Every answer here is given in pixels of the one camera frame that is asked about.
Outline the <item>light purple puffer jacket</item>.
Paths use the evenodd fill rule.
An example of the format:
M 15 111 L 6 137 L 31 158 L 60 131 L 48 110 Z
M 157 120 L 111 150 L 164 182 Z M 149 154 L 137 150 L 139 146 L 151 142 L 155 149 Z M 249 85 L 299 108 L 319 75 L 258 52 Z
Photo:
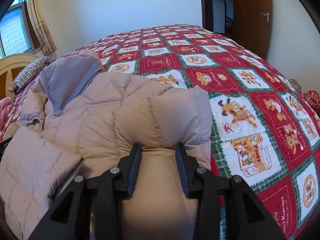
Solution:
M 4 221 L 28 239 L 68 182 L 102 175 L 139 143 L 137 183 L 120 204 L 125 239 L 192 239 L 198 202 L 183 193 L 175 147 L 210 168 L 211 131 L 199 86 L 107 72 L 92 51 L 56 60 L 29 89 L 1 159 Z

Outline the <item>clothes pile on floor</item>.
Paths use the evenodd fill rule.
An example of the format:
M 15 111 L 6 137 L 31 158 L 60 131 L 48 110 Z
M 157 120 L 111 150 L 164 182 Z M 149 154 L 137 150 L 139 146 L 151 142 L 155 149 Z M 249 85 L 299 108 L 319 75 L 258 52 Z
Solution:
M 302 87 L 298 84 L 298 82 L 294 79 L 289 79 L 290 85 L 302 95 L 302 97 L 306 100 L 309 106 L 319 115 L 320 110 L 320 96 L 319 93 L 315 90 L 308 90 L 306 92 L 302 92 Z

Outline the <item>pink folded quilt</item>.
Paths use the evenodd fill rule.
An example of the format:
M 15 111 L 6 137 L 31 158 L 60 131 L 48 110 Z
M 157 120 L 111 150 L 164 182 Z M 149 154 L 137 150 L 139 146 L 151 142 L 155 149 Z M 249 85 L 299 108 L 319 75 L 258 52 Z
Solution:
M 13 107 L 12 98 L 5 97 L 0 101 L 0 129 L 4 128 L 8 115 Z

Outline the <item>striped pillow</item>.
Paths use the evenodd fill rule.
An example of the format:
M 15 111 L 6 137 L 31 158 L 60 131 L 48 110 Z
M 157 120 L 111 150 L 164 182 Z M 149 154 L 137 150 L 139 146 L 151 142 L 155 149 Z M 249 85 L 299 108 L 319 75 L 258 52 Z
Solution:
M 40 74 L 44 67 L 50 65 L 54 61 L 55 59 L 50 56 L 43 56 L 34 60 L 19 72 L 8 90 L 18 94 Z

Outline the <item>cream and wood headboard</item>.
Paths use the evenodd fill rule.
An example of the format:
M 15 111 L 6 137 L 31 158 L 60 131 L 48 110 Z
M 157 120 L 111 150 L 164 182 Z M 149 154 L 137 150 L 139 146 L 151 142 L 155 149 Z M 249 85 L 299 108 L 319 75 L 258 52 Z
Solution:
M 16 76 L 28 64 L 35 61 L 39 57 L 33 54 L 20 53 L 6 56 L 0 60 L 0 99 L 5 97 L 13 98 L 15 93 L 9 91 Z

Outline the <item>red patchwork cartoon bedspread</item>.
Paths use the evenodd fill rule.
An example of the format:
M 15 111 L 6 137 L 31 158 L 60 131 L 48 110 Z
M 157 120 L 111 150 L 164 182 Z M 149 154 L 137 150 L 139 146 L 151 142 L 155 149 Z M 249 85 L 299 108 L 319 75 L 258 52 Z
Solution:
M 206 90 L 212 171 L 244 176 L 287 239 L 307 237 L 319 221 L 319 116 L 290 80 L 230 38 L 195 25 L 114 34 L 73 55 L 90 50 L 109 73 Z

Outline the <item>right beige floral curtain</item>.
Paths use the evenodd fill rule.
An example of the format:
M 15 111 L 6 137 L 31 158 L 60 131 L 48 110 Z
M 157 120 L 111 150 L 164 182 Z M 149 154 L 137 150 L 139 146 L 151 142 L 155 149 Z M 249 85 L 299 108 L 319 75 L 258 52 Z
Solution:
M 47 24 L 40 12 L 38 0 L 26 0 L 31 26 L 45 55 L 57 50 Z

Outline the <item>brown wooden door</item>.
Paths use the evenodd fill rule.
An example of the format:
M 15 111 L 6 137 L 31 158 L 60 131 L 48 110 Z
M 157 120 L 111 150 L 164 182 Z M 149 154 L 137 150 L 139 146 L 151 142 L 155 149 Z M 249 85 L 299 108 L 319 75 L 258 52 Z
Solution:
M 266 59 L 271 37 L 272 0 L 233 0 L 233 38 Z M 268 12 L 269 22 L 261 13 Z

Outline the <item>window with dark frame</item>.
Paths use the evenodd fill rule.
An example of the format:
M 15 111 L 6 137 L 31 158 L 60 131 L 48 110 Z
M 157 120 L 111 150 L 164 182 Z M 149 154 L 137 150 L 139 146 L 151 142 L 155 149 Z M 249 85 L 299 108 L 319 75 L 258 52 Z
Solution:
M 33 53 L 40 47 L 27 11 L 27 0 L 14 0 L 1 20 L 1 58 Z

